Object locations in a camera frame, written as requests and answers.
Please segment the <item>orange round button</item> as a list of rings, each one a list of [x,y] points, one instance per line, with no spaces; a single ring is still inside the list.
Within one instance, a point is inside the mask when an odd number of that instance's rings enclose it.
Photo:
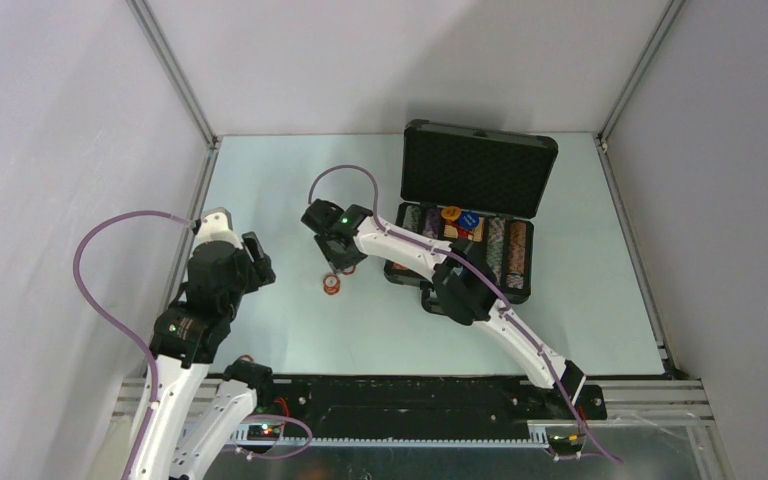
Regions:
[[[457,222],[463,210],[456,206],[448,206],[440,210],[440,215],[445,221]]]

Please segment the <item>blue round dealer button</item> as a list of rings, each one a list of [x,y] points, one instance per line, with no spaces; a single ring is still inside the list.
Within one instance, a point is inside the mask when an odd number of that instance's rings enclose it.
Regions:
[[[481,217],[471,211],[462,211],[457,220],[458,225],[462,229],[469,231],[475,230],[480,225],[480,222]]]

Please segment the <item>black poker set case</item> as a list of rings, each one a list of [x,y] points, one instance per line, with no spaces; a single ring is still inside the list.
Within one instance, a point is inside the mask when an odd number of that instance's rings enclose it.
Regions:
[[[559,146],[543,135],[415,119],[404,129],[401,204],[396,223],[401,224],[407,205],[428,208],[456,206],[481,217],[484,241],[471,242],[473,251],[487,262],[488,220],[505,223],[502,281],[497,285],[514,305],[526,302],[532,292],[534,225]],[[523,289],[506,285],[508,233],[512,222],[527,225],[527,257]]]

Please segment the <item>red Texas Hold'em card deck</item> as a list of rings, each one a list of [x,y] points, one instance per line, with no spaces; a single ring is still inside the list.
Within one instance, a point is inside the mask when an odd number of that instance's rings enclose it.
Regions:
[[[475,228],[469,229],[457,223],[447,222],[443,227],[443,237],[452,241],[463,238],[471,242],[483,242],[484,224],[479,223]]]

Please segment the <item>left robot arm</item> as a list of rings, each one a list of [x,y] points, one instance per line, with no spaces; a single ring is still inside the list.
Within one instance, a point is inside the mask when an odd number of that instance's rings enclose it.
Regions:
[[[274,283],[271,259],[253,232],[199,233],[184,281],[154,325],[149,349],[156,364],[140,400],[143,417],[127,479],[200,479],[247,416],[276,403],[270,368],[236,360],[225,370],[211,405],[184,428],[241,299]]]

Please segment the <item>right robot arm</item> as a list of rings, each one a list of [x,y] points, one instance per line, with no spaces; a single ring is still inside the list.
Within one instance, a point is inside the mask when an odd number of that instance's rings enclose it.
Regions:
[[[586,374],[543,341],[514,311],[495,284],[495,276],[473,245],[424,237],[382,220],[358,205],[342,209],[317,199],[301,222],[334,272],[369,257],[399,264],[429,281],[443,314],[464,326],[485,331],[514,358],[530,382],[542,388],[545,411],[566,418],[582,403]]]

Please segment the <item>green chip stack row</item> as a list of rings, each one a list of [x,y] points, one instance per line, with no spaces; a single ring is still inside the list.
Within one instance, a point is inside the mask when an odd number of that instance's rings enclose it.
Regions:
[[[419,233],[421,231],[421,223],[423,219],[423,210],[417,205],[407,205],[404,209],[404,215],[401,220],[400,226],[405,230],[413,233]]]

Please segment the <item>purple chip stack row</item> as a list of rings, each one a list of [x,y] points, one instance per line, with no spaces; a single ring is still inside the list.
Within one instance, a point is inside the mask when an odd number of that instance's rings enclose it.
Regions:
[[[431,239],[439,239],[442,230],[441,222],[441,210],[439,208],[428,208],[425,211],[421,234]]]

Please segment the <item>blue orange chip stack row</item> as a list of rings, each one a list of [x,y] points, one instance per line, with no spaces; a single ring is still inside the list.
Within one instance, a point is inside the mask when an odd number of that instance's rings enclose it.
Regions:
[[[499,217],[494,217],[488,220],[486,258],[497,285],[500,285],[502,281],[505,223],[506,221]]]

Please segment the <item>dark orange chip stack row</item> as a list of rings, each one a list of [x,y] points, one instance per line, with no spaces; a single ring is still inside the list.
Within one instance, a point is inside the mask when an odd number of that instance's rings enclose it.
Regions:
[[[527,257],[527,225],[524,222],[512,222],[508,241],[506,285],[510,289],[523,289]]]

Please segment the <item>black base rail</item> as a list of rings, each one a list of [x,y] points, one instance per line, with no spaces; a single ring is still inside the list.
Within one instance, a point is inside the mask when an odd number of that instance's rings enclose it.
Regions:
[[[525,441],[531,423],[573,418],[560,393],[523,376],[279,375],[251,439]]]

